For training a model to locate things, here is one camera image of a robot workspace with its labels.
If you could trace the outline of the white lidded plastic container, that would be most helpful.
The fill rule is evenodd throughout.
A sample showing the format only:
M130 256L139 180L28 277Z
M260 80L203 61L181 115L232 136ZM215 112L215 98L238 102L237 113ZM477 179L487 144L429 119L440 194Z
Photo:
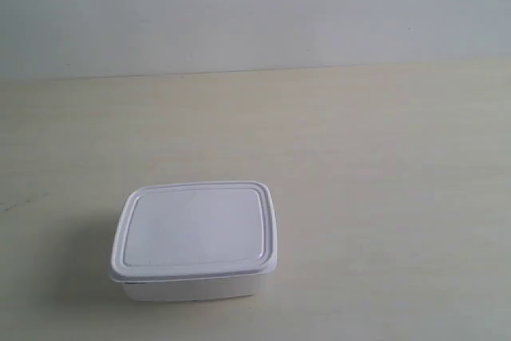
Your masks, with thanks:
M136 301L229 299L259 291L277 260L275 210L265 184L160 184L127 197L109 275Z

